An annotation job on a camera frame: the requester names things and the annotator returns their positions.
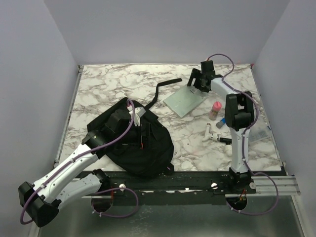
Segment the pale green notebook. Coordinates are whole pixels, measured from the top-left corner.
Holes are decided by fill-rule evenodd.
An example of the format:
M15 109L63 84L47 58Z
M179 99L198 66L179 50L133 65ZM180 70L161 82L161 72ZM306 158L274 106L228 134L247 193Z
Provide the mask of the pale green notebook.
M196 89L194 86L183 86L166 99L164 103L178 117L183 118L199 106L208 96L208 93Z

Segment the black student backpack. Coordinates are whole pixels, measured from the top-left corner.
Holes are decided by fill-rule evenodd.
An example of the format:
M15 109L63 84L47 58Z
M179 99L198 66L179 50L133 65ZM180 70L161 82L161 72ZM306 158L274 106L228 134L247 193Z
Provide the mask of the black student backpack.
M125 137L97 154L109 157L116 165L138 177L152 178L162 173L173 174L174 166L171 161L174 145L169 131L158 121L157 115L150 111L157 99L156 92L153 100L145 106L134 101L135 108L144 107L146 110L141 117L141 126L133 125ZM127 98L123 98L106 111L127 108Z

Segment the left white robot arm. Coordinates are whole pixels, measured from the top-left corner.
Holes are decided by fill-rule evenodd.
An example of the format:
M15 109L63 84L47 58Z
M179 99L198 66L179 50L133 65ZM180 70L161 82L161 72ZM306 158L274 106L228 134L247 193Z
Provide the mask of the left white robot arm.
M101 170L96 170L86 178L73 182L85 168L101 158L97 152L105 151L120 141L130 131L135 120L139 118L138 108L130 105L127 108L127 124L125 131L110 142L97 142L90 145L82 142L74 152L44 177L33 183L24 182L18 188L19 201L22 206L20 223L27 225L34 222L38 227L50 223L59 210L70 201L87 194L104 195L109 191L109 182Z

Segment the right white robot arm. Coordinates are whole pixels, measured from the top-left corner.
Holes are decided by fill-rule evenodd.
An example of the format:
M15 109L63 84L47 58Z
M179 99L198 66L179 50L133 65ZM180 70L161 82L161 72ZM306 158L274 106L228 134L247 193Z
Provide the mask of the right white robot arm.
M251 182L248 162L249 128L254 122L251 92L242 92L230 86L215 73L213 61L200 63L201 69L192 69L187 86L201 92L216 92L225 99L225 120L232 138L232 162L227 178L228 190L239 193Z

